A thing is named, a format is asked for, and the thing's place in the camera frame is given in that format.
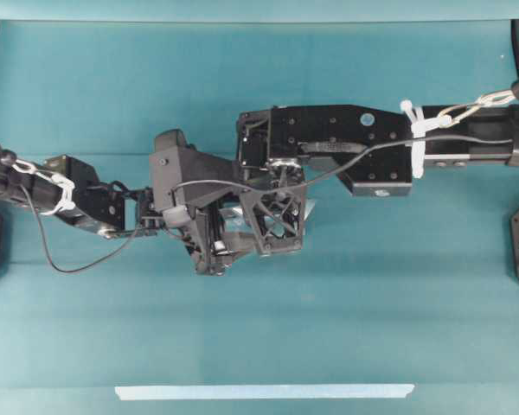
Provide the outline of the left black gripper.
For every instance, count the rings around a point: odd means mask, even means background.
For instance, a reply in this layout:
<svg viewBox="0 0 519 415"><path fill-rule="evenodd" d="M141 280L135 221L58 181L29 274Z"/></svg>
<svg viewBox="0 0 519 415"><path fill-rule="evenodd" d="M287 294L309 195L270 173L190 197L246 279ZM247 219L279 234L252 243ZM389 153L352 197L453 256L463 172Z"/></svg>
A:
<svg viewBox="0 0 519 415"><path fill-rule="evenodd" d="M225 221L218 202L204 208L179 205L159 213L151 188L134 190L131 198L136 202L137 236L155 236L164 231L181 241L198 274L222 275L237 259L255 252L255 237L251 233L224 232Z"/></svg>

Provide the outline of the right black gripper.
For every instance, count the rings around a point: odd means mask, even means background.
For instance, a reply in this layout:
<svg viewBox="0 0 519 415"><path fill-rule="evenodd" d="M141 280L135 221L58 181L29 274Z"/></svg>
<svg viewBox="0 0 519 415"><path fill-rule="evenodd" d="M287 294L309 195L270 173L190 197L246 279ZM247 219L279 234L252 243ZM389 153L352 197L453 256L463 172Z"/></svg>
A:
<svg viewBox="0 0 519 415"><path fill-rule="evenodd" d="M304 170L296 159L277 159L264 167L240 164L240 179L249 190L240 205L251 227L257 253L269 256L295 252L304 238L306 188Z"/></svg>

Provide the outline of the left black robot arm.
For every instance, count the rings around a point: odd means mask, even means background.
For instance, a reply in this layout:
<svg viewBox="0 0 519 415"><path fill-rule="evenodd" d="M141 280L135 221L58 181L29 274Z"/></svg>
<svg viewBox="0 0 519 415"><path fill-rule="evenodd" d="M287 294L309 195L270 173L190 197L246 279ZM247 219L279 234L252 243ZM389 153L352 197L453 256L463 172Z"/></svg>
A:
<svg viewBox="0 0 519 415"><path fill-rule="evenodd" d="M151 185L130 190L120 181L102 182L77 158L39 165L0 145L0 200L106 239L165 231L183 243L199 274L221 275L259 250L256 232L229 232L221 212L233 202L248 206L235 163L198 151L182 131L171 130L156 137L150 168Z"/></svg>

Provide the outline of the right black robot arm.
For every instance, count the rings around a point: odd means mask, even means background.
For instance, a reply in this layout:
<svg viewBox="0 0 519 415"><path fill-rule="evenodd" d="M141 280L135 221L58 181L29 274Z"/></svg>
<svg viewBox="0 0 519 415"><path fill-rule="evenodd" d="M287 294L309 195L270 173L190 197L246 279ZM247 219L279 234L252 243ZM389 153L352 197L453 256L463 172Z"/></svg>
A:
<svg viewBox="0 0 519 415"><path fill-rule="evenodd" d="M357 105L276 106L242 113L238 162L252 192L241 197L264 255L299 249L312 180L336 177L353 196L406 196L429 167L519 166L519 105L442 106L387 112Z"/></svg>

